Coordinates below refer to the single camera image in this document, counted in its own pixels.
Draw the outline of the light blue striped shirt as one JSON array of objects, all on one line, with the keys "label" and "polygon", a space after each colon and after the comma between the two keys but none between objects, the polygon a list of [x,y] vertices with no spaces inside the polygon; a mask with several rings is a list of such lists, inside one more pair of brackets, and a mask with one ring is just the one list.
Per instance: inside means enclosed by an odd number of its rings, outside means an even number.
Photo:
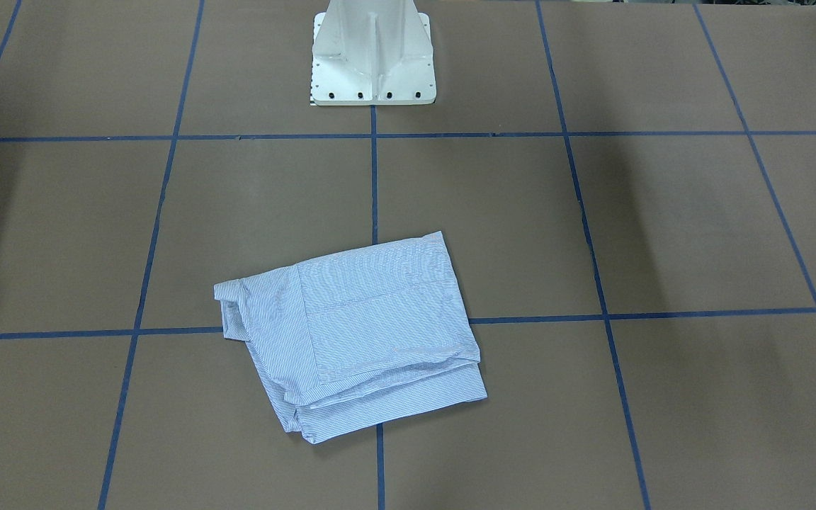
[{"label": "light blue striped shirt", "polygon": [[443,233],[216,284],[282,429],[321,443],[488,397]]}]

